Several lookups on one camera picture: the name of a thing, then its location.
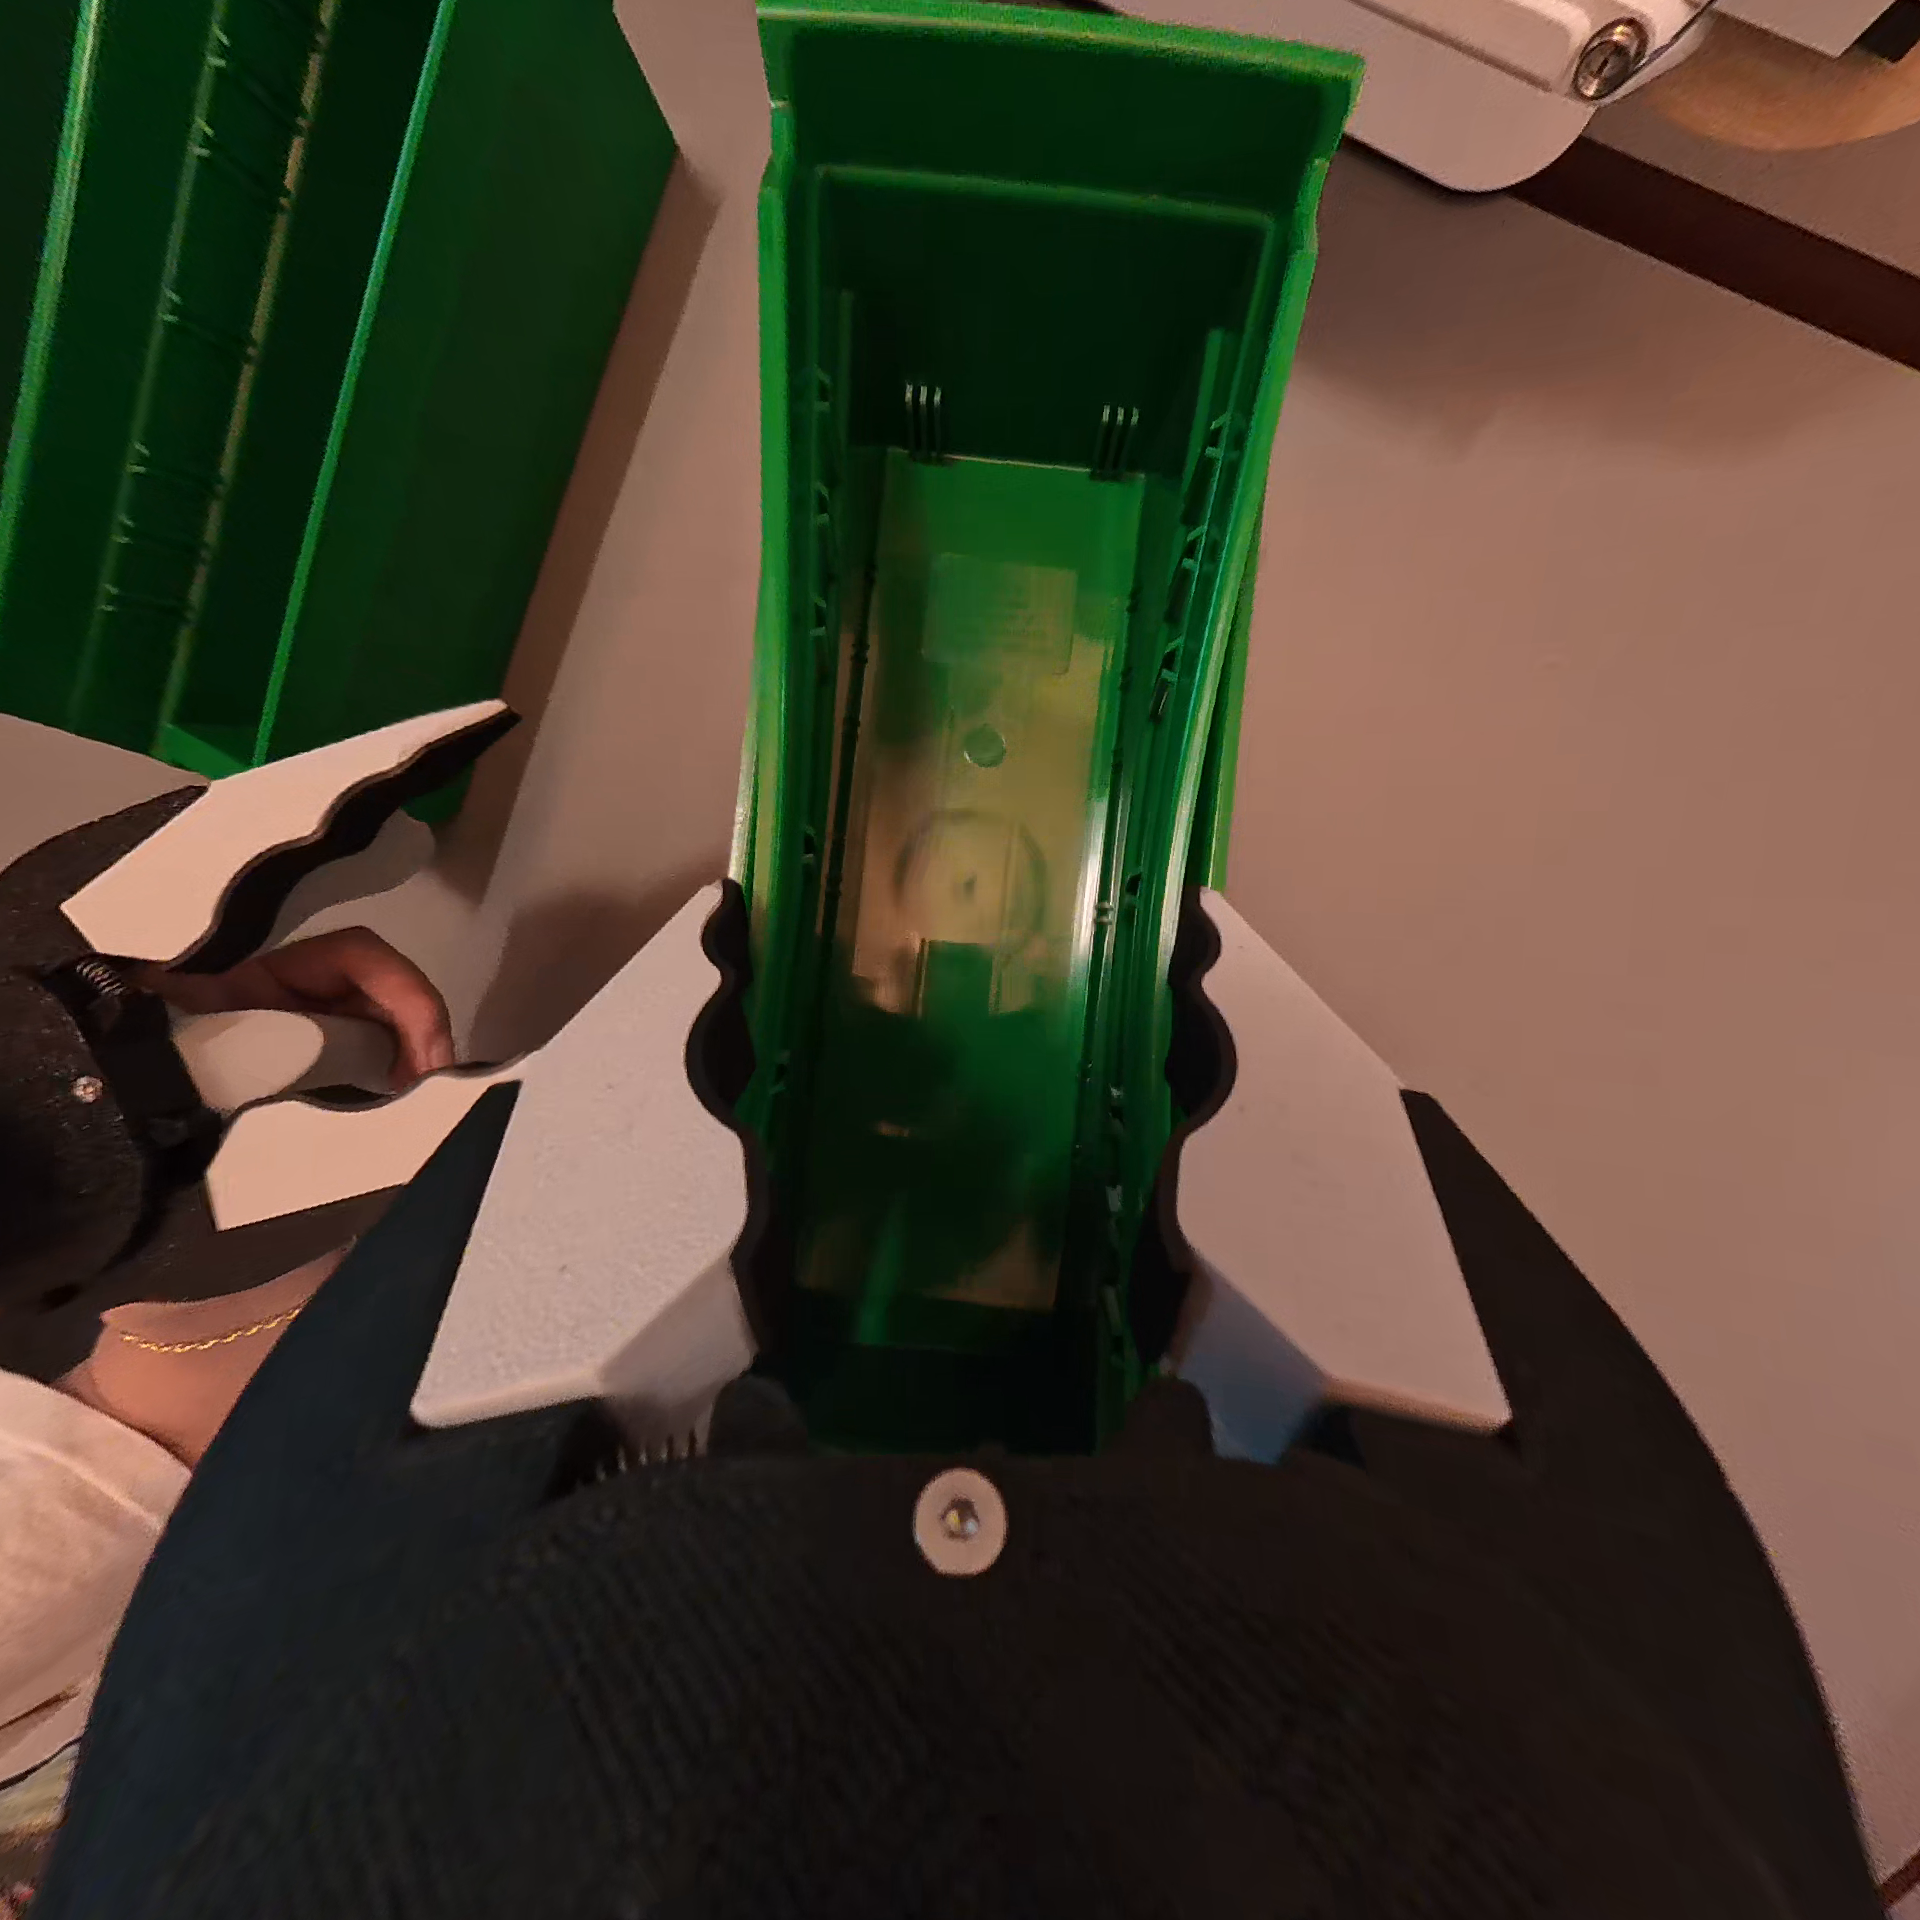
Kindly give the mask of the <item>person's left forearm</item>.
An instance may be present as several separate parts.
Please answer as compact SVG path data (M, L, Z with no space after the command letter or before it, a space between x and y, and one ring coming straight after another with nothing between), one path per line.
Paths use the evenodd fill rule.
M190 1301L181 1284L104 1314L101 1330L52 1391L101 1410L195 1467L275 1343L354 1248L338 1240L280 1275Z

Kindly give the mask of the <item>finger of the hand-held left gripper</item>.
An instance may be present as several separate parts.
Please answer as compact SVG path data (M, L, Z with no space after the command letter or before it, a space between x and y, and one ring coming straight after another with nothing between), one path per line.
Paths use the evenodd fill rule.
M221 777L62 900L84 946L172 971L227 971L275 931L412 879L412 807L517 727L506 705L432 712Z
M492 1088L526 1074L526 1058L432 1073L360 1106L277 1096L228 1119L205 1169L217 1232L334 1208L409 1185Z

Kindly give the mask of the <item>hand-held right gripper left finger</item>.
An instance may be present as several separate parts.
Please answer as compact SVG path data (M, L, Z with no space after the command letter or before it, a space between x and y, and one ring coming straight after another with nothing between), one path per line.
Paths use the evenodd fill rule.
M517 1067L517 1097L413 1394L422 1428L598 1403L691 1435L754 1353L748 903L704 888Z

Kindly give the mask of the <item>instruction sheet on stand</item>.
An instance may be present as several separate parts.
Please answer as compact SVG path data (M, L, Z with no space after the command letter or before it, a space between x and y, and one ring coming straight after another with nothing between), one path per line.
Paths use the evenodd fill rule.
M1649 91L1681 129L1801 154L1916 122L1916 5L1118 2L1163 25L1307 42L1365 65L1352 136L1433 185L1533 179Z

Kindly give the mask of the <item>green plastic bin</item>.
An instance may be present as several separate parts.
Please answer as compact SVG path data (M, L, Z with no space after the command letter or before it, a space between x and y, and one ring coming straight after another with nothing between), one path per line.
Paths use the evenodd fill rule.
M758 1369L829 1451L1092 1451L1187 1281L1169 1058L1355 55L758 5L731 879Z
M499 697L677 141L605 2L5 2L2 709Z

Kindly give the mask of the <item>white patterned clothing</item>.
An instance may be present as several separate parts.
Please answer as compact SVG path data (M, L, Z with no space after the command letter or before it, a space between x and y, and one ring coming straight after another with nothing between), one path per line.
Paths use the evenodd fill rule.
M80 1739L188 1467L49 1383L2 1373L2 1783Z

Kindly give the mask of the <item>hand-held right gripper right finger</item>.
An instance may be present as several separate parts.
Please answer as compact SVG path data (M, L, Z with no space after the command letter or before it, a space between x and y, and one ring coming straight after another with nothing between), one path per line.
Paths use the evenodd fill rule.
M1220 891L1195 907L1227 1084L1172 1170L1192 1281L1165 1369L1224 1456L1277 1459L1331 1408L1498 1433L1509 1400L1402 1080Z

